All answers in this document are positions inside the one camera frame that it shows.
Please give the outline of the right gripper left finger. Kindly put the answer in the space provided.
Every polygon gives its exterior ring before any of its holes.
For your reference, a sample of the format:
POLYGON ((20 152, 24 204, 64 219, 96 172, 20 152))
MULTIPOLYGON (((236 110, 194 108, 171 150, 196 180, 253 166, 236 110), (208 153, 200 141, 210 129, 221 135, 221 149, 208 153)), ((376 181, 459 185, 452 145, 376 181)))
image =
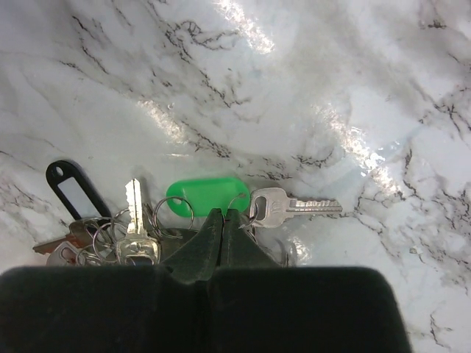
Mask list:
POLYGON ((20 267, 1 275, 3 352, 217 352, 206 276, 174 265, 20 267))

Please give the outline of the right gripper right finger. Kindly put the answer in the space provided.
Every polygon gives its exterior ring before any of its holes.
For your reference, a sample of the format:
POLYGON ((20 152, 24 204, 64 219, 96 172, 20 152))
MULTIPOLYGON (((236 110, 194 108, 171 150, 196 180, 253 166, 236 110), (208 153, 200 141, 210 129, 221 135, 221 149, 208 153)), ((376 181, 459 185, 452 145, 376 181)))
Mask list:
POLYGON ((225 268, 211 278, 212 352, 410 352, 385 277, 365 267, 225 268))

